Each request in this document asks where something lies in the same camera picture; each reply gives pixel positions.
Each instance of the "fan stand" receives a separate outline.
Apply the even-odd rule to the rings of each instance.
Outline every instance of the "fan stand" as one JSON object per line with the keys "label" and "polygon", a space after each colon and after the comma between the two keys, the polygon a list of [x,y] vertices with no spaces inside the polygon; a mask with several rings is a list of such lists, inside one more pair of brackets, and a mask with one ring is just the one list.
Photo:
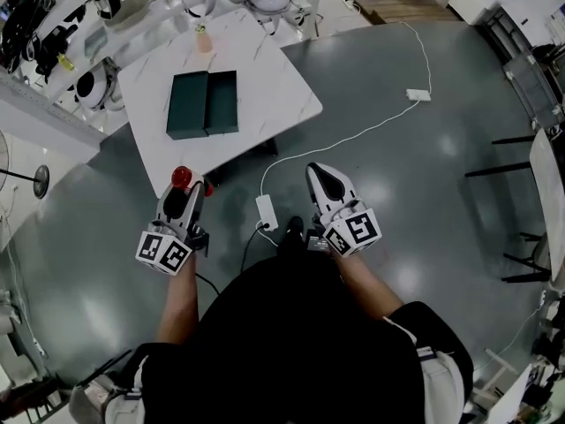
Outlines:
{"label": "fan stand", "polygon": [[49,168],[47,165],[40,166],[35,172],[35,176],[33,178],[2,169],[0,169],[0,173],[7,174],[8,176],[13,176],[15,178],[31,180],[34,183],[34,195],[38,199],[43,198],[49,189]]}

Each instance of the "forearm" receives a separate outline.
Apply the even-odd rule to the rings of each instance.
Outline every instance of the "forearm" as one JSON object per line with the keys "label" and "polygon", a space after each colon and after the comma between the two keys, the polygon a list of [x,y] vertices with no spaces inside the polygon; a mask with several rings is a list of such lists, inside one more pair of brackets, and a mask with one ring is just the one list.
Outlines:
{"label": "forearm", "polygon": [[157,342],[182,344],[198,326],[196,253],[169,280],[167,302],[157,333]]}
{"label": "forearm", "polygon": [[335,262],[351,294],[373,319],[389,317],[403,305],[392,289],[373,275],[358,255],[345,259],[336,255]]}

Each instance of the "marble tabletop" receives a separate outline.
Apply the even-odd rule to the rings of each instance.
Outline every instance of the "marble tabletop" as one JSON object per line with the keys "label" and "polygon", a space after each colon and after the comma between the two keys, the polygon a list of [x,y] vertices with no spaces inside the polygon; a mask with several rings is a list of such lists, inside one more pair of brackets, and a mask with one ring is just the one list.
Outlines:
{"label": "marble tabletop", "polygon": [[[210,20],[207,32],[214,46],[210,53],[199,52],[196,33],[189,30],[118,75],[133,136],[157,196],[178,165],[206,174],[322,110],[311,88],[248,10]],[[239,132],[171,139],[165,129],[173,76],[234,70]]]}
{"label": "marble tabletop", "polygon": [[546,222],[552,281],[555,281],[565,260],[565,189],[554,150],[543,129],[531,145],[530,164]]}

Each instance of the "shoe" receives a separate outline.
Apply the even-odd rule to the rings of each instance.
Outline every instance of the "shoe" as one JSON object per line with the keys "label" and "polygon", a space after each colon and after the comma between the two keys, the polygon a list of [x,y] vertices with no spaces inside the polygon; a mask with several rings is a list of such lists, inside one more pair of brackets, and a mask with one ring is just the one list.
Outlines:
{"label": "shoe", "polygon": [[302,237],[302,233],[304,232],[304,222],[302,218],[299,216],[293,216],[289,223],[286,225],[286,232],[297,232]]}

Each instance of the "gray floor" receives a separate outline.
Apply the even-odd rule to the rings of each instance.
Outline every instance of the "gray floor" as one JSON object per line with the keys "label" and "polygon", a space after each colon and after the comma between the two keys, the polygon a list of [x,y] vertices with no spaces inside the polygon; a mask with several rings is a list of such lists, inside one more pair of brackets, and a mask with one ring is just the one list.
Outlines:
{"label": "gray floor", "polygon": [[[516,234],[542,233],[544,226],[529,171],[467,180],[463,174],[526,159],[527,145],[496,148],[490,141],[528,134],[529,124],[501,64],[473,29],[451,22],[413,26],[430,59],[433,101],[332,151],[275,166],[265,193],[281,223],[293,214],[309,219],[305,165],[315,160],[350,175],[384,234],[364,252],[368,265],[406,301],[434,308],[480,366],[483,349],[504,347],[539,299],[539,284],[499,280],[523,272],[501,253],[530,249]],[[279,158],[375,125],[407,106],[405,88],[427,88],[420,46],[406,26],[362,28],[284,51],[324,110],[277,137]],[[238,273],[258,220],[260,178],[274,160],[248,153],[230,163],[205,203],[202,224],[212,240],[198,270],[220,288]],[[69,382],[155,332],[167,278],[133,259],[155,203],[126,126],[90,164],[57,184],[41,215],[15,235],[36,336],[49,353],[45,363]],[[248,262],[273,253],[256,238]],[[5,258],[0,271],[9,283]],[[199,296],[204,312],[214,293],[199,283]],[[506,354],[518,366],[533,333],[532,322]]]}

